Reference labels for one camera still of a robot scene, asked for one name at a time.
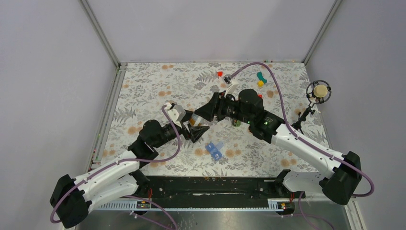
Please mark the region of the green pill bottle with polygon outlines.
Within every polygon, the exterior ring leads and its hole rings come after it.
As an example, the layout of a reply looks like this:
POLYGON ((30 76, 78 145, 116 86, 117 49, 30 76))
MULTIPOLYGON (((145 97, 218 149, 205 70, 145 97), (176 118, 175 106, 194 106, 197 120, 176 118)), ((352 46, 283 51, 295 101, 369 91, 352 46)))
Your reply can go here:
POLYGON ((232 119, 231 120, 231 125, 234 127, 240 127, 241 126, 241 121, 237 119, 232 119))

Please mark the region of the blue weekly pill organizer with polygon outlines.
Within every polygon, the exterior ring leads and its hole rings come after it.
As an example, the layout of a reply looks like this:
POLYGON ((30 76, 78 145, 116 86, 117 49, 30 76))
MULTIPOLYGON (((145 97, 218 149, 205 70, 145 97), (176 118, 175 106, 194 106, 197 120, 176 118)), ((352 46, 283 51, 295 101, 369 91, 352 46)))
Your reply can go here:
POLYGON ((205 146, 205 149, 210 153, 210 155, 215 161, 218 161, 223 156, 220 151, 223 146, 224 146, 223 142, 218 142, 217 144, 210 142, 205 146))

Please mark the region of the white cap pill bottle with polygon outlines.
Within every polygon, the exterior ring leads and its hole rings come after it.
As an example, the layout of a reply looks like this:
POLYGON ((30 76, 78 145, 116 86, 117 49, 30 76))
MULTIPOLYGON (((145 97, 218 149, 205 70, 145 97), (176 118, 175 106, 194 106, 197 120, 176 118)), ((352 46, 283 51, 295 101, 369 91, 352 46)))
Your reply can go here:
POLYGON ((190 120, 189 120, 191 126, 201 126, 202 125, 202 118, 196 114, 192 114, 190 120))

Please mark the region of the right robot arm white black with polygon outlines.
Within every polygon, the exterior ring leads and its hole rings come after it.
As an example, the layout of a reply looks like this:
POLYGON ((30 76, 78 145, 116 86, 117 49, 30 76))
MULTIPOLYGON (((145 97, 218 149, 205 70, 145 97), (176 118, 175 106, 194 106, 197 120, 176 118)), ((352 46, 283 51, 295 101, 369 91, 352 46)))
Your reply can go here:
POLYGON ((265 110, 263 99, 253 89, 242 90, 237 100, 230 94, 215 92, 195 114, 209 122, 228 117, 246 123, 257 139, 292 152, 318 170, 317 174, 284 170, 274 185, 278 196, 308 191, 322 193, 331 201, 346 205, 362 179, 358 154, 329 149, 293 129, 282 118, 265 110))

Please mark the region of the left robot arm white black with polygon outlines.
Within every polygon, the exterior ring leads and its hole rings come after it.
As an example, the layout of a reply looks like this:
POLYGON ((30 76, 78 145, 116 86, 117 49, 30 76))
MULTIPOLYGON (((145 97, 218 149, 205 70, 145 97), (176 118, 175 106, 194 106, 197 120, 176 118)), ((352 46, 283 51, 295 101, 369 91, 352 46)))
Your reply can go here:
POLYGON ((113 160, 74 178, 68 174, 60 177, 50 198, 51 223, 72 228, 103 204, 132 194, 146 195, 149 185, 140 169, 158 162, 156 149, 176 139, 175 153, 162 159, 169 161, 180 152, 182 137, 195 143, 209 129, 208 126, 191 125, 189 120, 193 112, 182 107, 162 107, 162 112, 168 124, 162 126, 157 120, 146 121, 137 139, 113 160))

